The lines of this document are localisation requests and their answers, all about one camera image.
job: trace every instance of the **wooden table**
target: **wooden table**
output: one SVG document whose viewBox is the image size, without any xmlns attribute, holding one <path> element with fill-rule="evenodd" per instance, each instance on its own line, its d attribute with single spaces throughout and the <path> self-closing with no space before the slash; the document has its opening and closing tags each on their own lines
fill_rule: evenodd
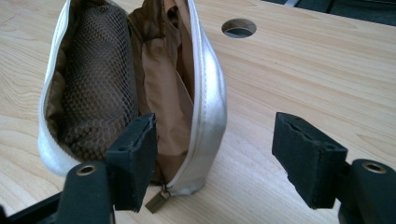
<svg viewBox="0 0 396 224">
<path fill-rule="evenodd" d="M 141 1 L 117 1 L 132 11 Z M 64 1 L 0 2 L 0 204 L 8 215 L 63 188 L 37 148 L 37 106 Z M 396 28 L 258 0 L 197 0 L 227 79 L 224 135 L 207 184 L 157 214 L 118 223 L 337 223 L 310 210 L 271 154 L 276 111 L 300 116 L 349 149 L 347 161 L 396 168 Z M 221 25 L 254 21 L 234 39 Z M 145 202 L 157 192 L 149 189 Z"/>
</svg>

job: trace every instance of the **metal ring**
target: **metal ring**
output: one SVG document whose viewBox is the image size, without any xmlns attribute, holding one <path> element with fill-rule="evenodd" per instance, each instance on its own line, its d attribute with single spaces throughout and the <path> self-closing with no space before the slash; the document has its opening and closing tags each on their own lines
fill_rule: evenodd
<svg viewBox="0 0 396 224">
<path fill-rule="evenodd" d="M 362 164 L 362 166 L 364 167 L 364 169 L 371 171 L 373 173 L 376 174 L 386 174 L 387 173 L 387 169 L 385 169 L 382 165 L 377 164 L 377 163 L 373 163 L 373 162 L 365 162 L 364 164 Z"/>
<path fill-rule="evenodd" d="M 77 175 L 90 175 L 96 171 L 96 166 L 92 164 L 88 164 L 80 167 L 77 170 Z"/>
</svg>

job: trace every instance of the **zipper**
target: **zipper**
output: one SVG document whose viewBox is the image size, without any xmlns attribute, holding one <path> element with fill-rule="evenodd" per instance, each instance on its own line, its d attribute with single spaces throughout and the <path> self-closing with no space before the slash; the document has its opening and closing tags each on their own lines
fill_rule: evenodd
<svg viewBox="0 0 396 224">
<path fill-rule="evenodd" d="M 171 197 L 171 194 L 169 191 L 166 189 L 165 186 L 163 186 L 163 189 L 158 192 L 148 203 L 146 203 L 146 208 L 154 214 L 157 212 Z"/>
</svg>

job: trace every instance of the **cosmetic bag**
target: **cosmetic bag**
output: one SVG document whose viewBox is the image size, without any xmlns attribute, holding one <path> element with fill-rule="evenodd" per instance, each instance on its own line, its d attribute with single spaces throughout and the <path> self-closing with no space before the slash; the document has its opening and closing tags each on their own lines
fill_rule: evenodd
<svg viewBox="0 0 396 224">
<path fill-rule="evenodd" d="M 66 175 L 133 119 L 155 113 L 153 183 L 171 196 L 200 189 L 226 127 L 225 81 L 192 0 L 146 0 L 127 13 L 67 0 L 57 22 L 38 116 L 45 165 Z"/>
</svg>

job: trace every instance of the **mesh pocket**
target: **mesh pocket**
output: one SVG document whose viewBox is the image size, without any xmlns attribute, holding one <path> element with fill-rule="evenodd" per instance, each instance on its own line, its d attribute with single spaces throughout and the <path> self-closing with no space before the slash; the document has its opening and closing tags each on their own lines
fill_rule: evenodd
<svg viewBox="0 0 396 224">
<path fill-rule="evenodd" d="M 59 141 L 81 161 L 102 160 L 137 117 L 131 38 L 122 9 L 82 10 L 66 56 Z"/>
</svg>

